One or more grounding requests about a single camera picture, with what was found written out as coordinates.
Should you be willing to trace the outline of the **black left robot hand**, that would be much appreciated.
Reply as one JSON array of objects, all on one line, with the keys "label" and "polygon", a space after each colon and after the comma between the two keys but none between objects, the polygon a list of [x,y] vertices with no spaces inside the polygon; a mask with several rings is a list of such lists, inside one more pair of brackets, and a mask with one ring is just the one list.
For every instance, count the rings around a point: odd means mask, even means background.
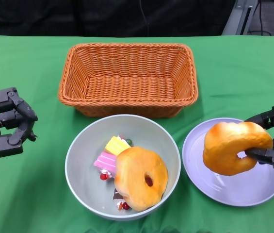
[{"label": "black left robot hand", "polygon": [[21,154],[22,144],[36,140],[33,132],[38,117],[15,87],[0,90],[0,158]]}]

